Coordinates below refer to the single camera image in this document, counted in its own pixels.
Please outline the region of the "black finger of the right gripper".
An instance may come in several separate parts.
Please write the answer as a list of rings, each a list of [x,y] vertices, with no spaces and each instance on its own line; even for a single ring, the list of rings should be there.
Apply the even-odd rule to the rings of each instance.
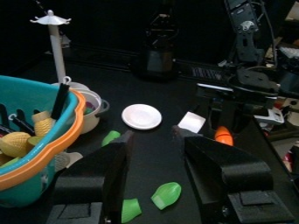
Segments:
[[[231,130],[235,135],[239,134],[248,126],[249,120],[251,115],[244,110],[244,107],[241,105],[236,105],[232,110],[231,118]]]
[[[223,124],[221,121],[223,105],[219,101],[213,101],[209,105],[209,127],[216,130]]]

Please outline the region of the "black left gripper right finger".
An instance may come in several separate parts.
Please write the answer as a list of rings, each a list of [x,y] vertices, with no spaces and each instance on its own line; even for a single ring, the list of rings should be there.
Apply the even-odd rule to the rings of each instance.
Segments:
[[[201,224],[281,224],[295,220],[275,191],[267,163],[235,146],[172,127]]]

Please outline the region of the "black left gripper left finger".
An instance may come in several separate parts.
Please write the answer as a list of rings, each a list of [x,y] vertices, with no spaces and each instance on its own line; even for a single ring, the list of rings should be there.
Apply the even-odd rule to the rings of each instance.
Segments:
[[[126,131],[60,174],[45,224],[121,224],[132,139]]]

